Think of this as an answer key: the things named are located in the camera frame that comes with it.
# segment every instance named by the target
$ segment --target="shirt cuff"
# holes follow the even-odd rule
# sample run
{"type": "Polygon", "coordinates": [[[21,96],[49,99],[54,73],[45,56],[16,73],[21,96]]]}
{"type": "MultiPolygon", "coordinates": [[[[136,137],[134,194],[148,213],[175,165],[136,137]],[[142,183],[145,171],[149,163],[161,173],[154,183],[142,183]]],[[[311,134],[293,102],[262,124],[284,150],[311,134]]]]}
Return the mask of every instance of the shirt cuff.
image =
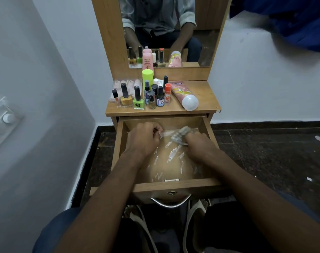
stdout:
{"type": "Polygon", "coordinates": [[[129,20],[128,18],[123,18],[123,19],[122,19],[122,26],[123,26],[123,27],[132,28],[133,31],[135,32],[134,24],[133,24],[132,21],[129,20]]]}
{"type": "Polygon", "coordinates": [[[191,11],[185,12],[180,16],[179,21],[180,21],[180,27],[182,27],[187,22],[193,23],[196,26],[195,13],[191,11]]]}

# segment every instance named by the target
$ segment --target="floor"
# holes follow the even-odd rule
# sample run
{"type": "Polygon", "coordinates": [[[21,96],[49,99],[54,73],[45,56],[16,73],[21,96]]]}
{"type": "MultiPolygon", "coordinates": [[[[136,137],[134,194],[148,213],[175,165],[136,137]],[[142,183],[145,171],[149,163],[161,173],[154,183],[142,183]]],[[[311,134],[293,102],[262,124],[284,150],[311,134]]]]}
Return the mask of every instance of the floor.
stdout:
{"type": "MultiPolygon", "coordinates": [[[[320,128],[212,127],[220,149],[239,166],[271,189],[303,200],[320,216],[320,128]]],[[[81,206],[89,200],[90,188],[110,173],[115,136],[101,134],[81,206]]]]}
{"type": "Polygon", "coordinates": [[[210,66],[215,52],[219,30],[195,30],[193,36],[197,38],[202,45],[202,51],[198,62],[199,65],[210,66]]]}

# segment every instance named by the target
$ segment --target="gray shirt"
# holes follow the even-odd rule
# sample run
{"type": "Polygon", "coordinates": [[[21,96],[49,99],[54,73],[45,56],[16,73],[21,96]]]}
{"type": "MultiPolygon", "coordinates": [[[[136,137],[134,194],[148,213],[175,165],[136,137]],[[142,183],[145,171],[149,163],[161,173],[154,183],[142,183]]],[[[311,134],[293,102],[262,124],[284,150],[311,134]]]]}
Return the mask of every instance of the gray shirt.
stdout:
{"type": "Polygon", "coordinates": [[[119,0],[124,27],[143,28],[156,36],[172,32],[179,15],[180,27],[195,23],[195,0],[119,0]]]}

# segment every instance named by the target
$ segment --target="forearm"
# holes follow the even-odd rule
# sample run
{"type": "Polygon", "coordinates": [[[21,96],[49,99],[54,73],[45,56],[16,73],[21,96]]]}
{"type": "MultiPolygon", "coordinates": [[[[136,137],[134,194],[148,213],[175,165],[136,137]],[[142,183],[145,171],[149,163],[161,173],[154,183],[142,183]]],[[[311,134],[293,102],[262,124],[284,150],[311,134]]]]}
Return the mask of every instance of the forearm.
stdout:
{"type": "Polygon", "coordinates": [[[134,52],[137,51],[138,47],[141,46],[141,44],[140,44],[134,30],[129,27],[124,27],[124,36],[125,36],[125,41],[126,41],[127,45],[131,46],[133,48],[134,52]]]}
{"type": "Polygon", "coordinates": [[[277,251],[320,252],[318,223],[240,168],[225,153],[209,156],[207,160],[277,251]]]}
{"type": "Polygon", "coordinates": [[[110,252],[143,158],[124,152],[61,238],[57,252],[110,252]]]}
{"type": "Polygon", "coordinates": [[[171,49],[182,51],[187,42],[192,38],[194,32],[194,24],[193,23],[185,23],[181,30],[179,37],[173,43],[171,49]]]}

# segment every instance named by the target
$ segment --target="white knob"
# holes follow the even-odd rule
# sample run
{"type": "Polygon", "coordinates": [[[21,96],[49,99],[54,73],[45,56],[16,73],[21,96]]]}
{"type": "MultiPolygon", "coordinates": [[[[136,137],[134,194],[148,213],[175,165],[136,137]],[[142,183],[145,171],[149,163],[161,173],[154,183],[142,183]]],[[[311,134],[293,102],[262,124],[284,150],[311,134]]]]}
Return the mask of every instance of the white knob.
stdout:
{"type": "Polygon", "coordinates": [[[5,114],[3,116],[3,122],[12,124],[16,121],[16,116],[14,114],[5,114]]]}

